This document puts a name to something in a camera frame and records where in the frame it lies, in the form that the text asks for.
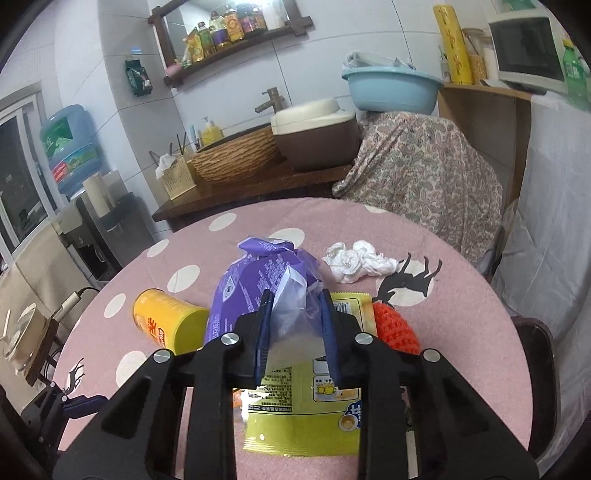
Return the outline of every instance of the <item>blue plastic basin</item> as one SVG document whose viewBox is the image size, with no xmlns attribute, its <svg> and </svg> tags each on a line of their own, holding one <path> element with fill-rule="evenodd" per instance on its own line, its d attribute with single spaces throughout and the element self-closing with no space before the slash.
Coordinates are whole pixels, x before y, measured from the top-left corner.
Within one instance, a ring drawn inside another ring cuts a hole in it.
<svg viewBox="0 0 591 480">
<path fill-rule="evenodd" d="M 433 113 L 443 82 L 427 73 L 406 67 L 360 67 L 347 69 L 343 78 L 359 110 Z"/>
</svg>

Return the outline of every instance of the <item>faucet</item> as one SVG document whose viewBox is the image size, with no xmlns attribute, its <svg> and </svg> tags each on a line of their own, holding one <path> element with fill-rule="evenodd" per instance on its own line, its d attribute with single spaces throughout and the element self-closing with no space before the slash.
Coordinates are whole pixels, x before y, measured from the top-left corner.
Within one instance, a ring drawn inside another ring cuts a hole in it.
<svg viewBox="0 0 591 480">
<path fill-rule="evenodd" d="M 269 88 L 266 92 L 262 93 L 263 95 L 268 95 L 271 99 L 265 103 L 262 103 L 258 107 L 255 108 L 256 113 L 261 113 L 267 110 L 269 107 L 273 107 L 273 111 L 277 113 L 279 110 L 283 110 L 285 107 L 283 106 L 283 101 L 285 100 L 281 95 L 279 95 L 279 90 L 277 87 Z"/>
</svg>

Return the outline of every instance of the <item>white sheet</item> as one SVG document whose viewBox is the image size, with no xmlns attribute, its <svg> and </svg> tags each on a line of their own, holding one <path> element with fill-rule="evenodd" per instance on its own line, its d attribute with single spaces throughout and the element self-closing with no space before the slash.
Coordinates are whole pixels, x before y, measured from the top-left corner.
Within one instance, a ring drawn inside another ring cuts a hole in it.
<svg viewBox="0 0 591 480">
<path fill-rule="evenodd" d="M 534 96 L 531 110 L 521 197 L 492 286 L 557 343 L 561 418 L 544 473 L 591 408 L 591 114 L 553 93 Z"/>
</svg>

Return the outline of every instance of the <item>chair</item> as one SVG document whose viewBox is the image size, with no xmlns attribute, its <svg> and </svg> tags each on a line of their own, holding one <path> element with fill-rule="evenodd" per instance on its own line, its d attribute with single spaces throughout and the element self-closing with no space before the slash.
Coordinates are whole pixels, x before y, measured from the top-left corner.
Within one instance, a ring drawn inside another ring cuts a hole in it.
<svg viewBox="0 0 591 480">
<path fill-rule="evenodd" d="M 552 444 L 560 414 L 553 338 L 548 327 L 539 320 L 524 317 L 512 319 L 530 370 L 534 411 L 528 451 L 538 460 Z"/>
</svg>

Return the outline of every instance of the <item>yellow can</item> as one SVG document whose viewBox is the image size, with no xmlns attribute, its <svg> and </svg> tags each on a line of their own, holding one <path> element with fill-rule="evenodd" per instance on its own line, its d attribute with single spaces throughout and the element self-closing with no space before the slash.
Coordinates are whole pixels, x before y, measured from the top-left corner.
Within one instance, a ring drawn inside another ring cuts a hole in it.
<svg viewBox="0 0 591 480">
<path fill-rule="evenodd" d="M 137 328 L 175 355 L 203 346 L 208 309 L 151 288 L 136 299 L 133 315 Z"/>
</svg>

